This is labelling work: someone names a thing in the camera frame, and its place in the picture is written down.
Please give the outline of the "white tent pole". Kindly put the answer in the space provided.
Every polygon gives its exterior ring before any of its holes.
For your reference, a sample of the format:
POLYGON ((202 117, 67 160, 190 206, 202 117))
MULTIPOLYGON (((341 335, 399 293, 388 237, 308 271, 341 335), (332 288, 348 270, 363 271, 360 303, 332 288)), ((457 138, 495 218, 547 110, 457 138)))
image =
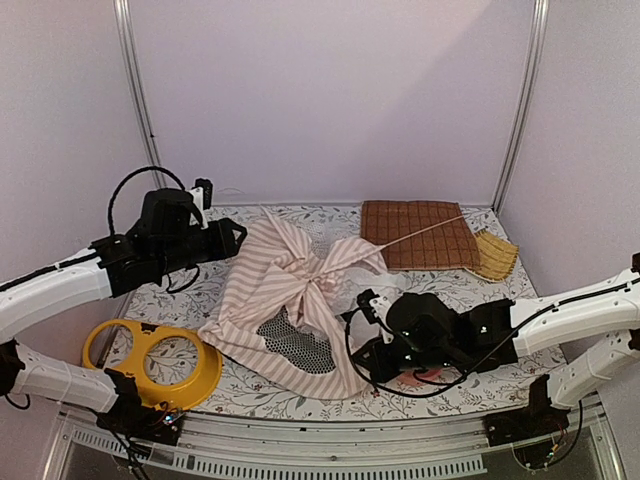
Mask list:
POLYGON ((415 237, 415 236, 417 236, 417 235, 421 235, 421 234, 423 234, 423 233, 426 233, 426 232, 432 231, 432 230, 434 230, 434 229, 436 229, 436 228, 442 227, 442 226, 444 226, 444 225, 447 225, 447 224, 449 224, 449 223, 452 223, 452 222, 455 222, 455 221, 457 221, 457 220, 461 220, 461 219, 464 219, 464 215, 462 215, 462 214, 460 214, 460 215, 458 215, 458 216, 456 216, 456 217, 450 218, 450 219, 443 220, 443 221, 438 222, 438 223, 436 223, 436 224, 434 224, 434 225, 430 225, 430 226, 428 226, 428 227, 422 228, 422 229, 417 230, 417 231, 415 231, 415 232, 411 232, 411 233, 409 233, 409 234, 406 234, 406 235, 404 235, 404 236, 402 236, 402 237, 399 237, 399 238, 394 239, 394 240, 392 240, 392 241, 390 241, 390 242, 388 242, 388 243, 386 243, 386 244, 384 244, 384 245, 381 245, 381 246, 377 247, 377 248, 378 248, 378 251, 382 251, 382 250, 384 250, 384 249, 386 249, 386 248, 388 248, 388 247, 390 247, 390 246, 392 246, 392 245, 399 244, 399 243, 401 243, 401 242, 402 242, 402 241, 404 241, 404 240, 408 240, 408 239, 410 239, 410 238, 412 238, 412 237, 415 237))

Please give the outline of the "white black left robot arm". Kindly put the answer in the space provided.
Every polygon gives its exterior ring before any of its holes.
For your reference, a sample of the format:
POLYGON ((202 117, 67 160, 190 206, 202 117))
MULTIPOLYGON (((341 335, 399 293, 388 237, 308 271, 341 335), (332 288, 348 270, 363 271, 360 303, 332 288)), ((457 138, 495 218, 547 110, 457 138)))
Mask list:
POLYGON ((139 219, 58 263, 1 287, 1 393, 41 396, 109 412, 128 434, 148 426, 135 380, 56 360, 19 343, 22 331, 67 310, 117 298, 173 272, 236 256, 245 227, 208 221, 202 188, 160 189, 144 197, 139 219))

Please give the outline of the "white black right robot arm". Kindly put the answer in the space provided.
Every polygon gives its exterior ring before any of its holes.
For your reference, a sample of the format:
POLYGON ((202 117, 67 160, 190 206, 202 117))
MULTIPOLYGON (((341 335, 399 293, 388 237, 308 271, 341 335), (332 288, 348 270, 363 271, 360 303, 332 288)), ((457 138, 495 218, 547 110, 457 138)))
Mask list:
POLYGON ((357 309, 380 328, 357 351, 348 353, 355 373, 385 390, 404 372, 453 368, 459 378, 436 383, 441 395, 471 375, 517 363, 539 350, 585 337, 603 338, 566 367, 533 382, 529 405, 517 427, 537 436, 556 411, 576 405, 586 394, 639 360, 639 258, 618 275, 581 289, 536 299, 502 299, 464 313, 431 293, 405 293, 389 301, 362 292, 357 309))

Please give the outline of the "pink striped pet tent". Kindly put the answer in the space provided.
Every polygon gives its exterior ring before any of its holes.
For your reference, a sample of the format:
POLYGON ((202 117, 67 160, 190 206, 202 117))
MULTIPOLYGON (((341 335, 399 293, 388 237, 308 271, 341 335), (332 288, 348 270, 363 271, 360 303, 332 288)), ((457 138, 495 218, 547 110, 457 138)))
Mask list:
POLYGON ((199 338, 303 397, 348 399, 366 387, 354 371, 339 315, 372 289, 395 300, 407 286, 378 246, 348 236, 319 255, 303 229, 269 212, 253 222, 233 259, 216 319, 199 338))

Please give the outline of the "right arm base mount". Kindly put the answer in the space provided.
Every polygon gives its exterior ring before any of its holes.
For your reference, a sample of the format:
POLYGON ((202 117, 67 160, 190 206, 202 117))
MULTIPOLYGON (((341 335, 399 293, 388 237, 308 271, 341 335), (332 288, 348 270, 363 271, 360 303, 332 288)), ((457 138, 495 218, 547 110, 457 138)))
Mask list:
POLYGON ((482 422, 490 446, 519 442, 566 430, 569 426, 567 409, 554 408, 548 393, 548 374, 529 386, 525 407, 486 415, 482 422))

